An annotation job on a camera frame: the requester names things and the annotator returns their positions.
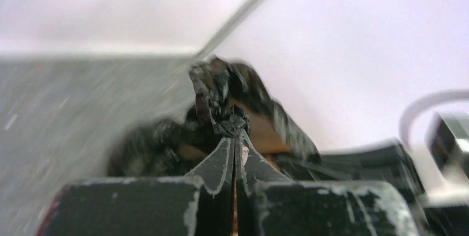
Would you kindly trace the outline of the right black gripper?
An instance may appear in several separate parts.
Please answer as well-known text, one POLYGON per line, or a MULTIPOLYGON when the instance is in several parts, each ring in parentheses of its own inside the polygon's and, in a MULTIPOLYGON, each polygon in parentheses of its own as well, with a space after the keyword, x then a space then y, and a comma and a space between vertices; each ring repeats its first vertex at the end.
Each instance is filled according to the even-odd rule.
POLYGON ((307 161, 281 153, 274 156, 280 171, 302 181, 386 181, 408 203, 425 192, 413 160, 398 140, 342 154, 313 155, 307 161))

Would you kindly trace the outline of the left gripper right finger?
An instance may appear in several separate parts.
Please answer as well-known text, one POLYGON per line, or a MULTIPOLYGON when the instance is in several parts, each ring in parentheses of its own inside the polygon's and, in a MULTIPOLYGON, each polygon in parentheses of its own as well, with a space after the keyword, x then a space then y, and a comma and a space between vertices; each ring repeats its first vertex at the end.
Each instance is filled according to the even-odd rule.
POLYGON ((241 235, 418 235, 409 205, 386 181, 302 181, 236 140, 241 235))

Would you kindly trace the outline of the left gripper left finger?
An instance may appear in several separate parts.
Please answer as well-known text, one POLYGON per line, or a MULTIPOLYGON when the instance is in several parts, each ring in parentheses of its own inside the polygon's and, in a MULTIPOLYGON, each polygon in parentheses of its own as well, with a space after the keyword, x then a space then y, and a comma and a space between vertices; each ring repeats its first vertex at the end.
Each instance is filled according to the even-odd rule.
POLYGON ((68 183, 37 235, 231 235, 234 144, 223 138, 184 176, 68 183))

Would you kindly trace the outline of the black trash bag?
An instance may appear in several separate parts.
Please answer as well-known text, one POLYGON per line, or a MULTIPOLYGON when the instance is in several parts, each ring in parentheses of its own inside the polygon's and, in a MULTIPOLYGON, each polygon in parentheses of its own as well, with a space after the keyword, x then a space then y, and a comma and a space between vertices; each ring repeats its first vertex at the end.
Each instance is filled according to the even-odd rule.
POLYGON ((214 56, 189 69, 195 102, 182 123, 165 117, 132 128, 112 149, 109 177, 182 176, 203 161, 220 140, 245 129, 264 156, 320 158, 314 142, 271 97, 254 68, 214 56))

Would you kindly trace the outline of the right aluminium corner post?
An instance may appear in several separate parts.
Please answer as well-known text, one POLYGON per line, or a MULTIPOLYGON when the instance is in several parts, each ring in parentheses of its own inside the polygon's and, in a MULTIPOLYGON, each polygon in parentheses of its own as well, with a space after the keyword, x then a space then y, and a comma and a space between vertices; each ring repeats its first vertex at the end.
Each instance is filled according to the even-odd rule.
POLYGON ((264 2, 265 0, 245 0, 194 55, 194 60, 206 60, 264 2))

